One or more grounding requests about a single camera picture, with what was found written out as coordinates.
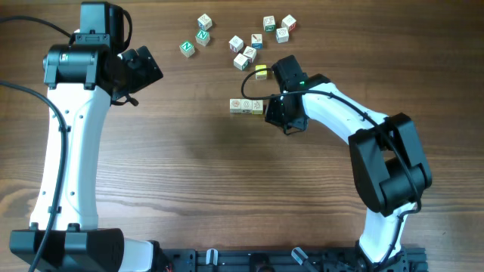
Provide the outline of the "yellow sided picture block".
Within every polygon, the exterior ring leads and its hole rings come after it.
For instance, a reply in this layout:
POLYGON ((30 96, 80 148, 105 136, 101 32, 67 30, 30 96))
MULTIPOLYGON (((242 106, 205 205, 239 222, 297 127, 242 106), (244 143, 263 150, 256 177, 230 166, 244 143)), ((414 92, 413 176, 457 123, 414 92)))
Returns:
POLYGON ((264 103, 263 100, 253 100, 252 101, 252 114, 254 115, 262 115, 264 111, 264 103))

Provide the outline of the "black picture wooden block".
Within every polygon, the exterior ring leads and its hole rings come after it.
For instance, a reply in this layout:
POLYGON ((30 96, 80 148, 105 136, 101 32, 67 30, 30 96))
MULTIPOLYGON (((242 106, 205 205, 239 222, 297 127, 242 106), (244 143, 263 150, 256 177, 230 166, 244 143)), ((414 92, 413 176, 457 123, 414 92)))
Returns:
POLYGON ((240 108, 242 113, 251 114, 253 111, 253 102, 251 100, 241 99, 240 108))

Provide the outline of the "red picture wooden block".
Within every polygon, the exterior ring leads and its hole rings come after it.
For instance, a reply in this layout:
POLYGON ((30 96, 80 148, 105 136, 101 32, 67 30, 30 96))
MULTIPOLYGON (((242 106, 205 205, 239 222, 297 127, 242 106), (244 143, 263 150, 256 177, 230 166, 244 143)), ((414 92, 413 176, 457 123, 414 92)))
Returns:
POLYGON ((229 110, 230 113, 241 113, 241 99, 230 99, 229 110))

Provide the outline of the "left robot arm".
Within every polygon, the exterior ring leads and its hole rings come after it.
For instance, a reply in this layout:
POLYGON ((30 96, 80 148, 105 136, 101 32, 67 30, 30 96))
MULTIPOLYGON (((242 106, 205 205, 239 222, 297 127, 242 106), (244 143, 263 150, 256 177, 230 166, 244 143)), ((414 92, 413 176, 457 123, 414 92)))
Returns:
POLYGON ((132 49, 129 12, 109 2, 83 2, 80 28, 44 57, 50 120, 45 166, 25 230, 10 250, 30 270, 157 271, 165 260, 153 241, 126 238, 98 225, 96 175, 101 132, 112 106, 163 74, 146 47, 132 49))

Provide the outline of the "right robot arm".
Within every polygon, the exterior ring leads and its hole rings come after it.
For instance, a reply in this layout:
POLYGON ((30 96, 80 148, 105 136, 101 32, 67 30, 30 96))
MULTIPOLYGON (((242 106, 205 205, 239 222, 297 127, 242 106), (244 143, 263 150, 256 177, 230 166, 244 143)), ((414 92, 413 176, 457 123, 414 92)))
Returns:
POLYGON ((432 184, 413 121, 404 113, 388 116, 363 107, 326 76, 307 76, 293 55, 271 72, 280 93, 268 102, 266 122, 289 135, 305 131, 313 119, 348 144, 355 188, 367 207, 358 248, 369 269, 394 264, 406 218, 421 210, 422 194, 432 184))

